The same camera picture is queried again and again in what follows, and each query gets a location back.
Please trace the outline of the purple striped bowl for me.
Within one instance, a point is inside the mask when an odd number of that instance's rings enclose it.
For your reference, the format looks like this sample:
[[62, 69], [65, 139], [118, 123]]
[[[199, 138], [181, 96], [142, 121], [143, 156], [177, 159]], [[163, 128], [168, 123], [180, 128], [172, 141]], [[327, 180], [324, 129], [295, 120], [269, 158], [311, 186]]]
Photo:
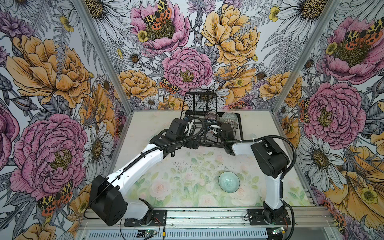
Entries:
[[216, 112], [208, 112], [205, 114], [204, 119], [206, 121], [219, 121], [220, 116]]

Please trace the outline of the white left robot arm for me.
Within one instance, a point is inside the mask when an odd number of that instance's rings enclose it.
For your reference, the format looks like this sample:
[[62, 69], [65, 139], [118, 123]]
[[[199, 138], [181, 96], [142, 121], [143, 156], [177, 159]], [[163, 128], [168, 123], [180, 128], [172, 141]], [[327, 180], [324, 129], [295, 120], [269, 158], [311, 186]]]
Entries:
[[89, 208], [109, 227], [124, 219], [148, 225], [154, 208], [144, 199], [127, 201], [124, 197], [140, 177], [168, 155], [173, 156], [183, 147], [197, 149], [204, 128], [204, 120], [198, 117], [174, 119], [133, 160], [107, 177], [99, 175], [92, 181]]

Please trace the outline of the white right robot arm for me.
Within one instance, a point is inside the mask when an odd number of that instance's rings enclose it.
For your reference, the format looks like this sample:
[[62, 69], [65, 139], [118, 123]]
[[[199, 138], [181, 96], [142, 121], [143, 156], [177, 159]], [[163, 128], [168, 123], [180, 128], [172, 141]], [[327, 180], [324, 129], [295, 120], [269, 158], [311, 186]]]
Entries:
[[232, 156], [253, 155], [262, 173], [266, 176], [266, 198], [263, 203], [263, 219], [268, 224], [276, 223], [285, 215], [283, 203], [282, 176], [288, 171], [290, 159], [275, 141], [284, 140], [277, 135], [257, 139], [236, 140], [230, 124], [222, 124], [219, 130], [219, 143]]

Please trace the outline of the green patterned bowl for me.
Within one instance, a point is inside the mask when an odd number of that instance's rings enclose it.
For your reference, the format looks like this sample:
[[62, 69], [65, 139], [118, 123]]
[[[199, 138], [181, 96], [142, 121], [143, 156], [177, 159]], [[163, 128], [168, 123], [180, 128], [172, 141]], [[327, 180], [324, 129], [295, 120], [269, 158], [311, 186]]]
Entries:
[[231, 124], [231, 123], [237, 124], [238, 123], [238, 117], [233, 112], [225, 112], [221, 116], [221, 121], [222, 121], [222, 123], [225, 123], [225, 124]]

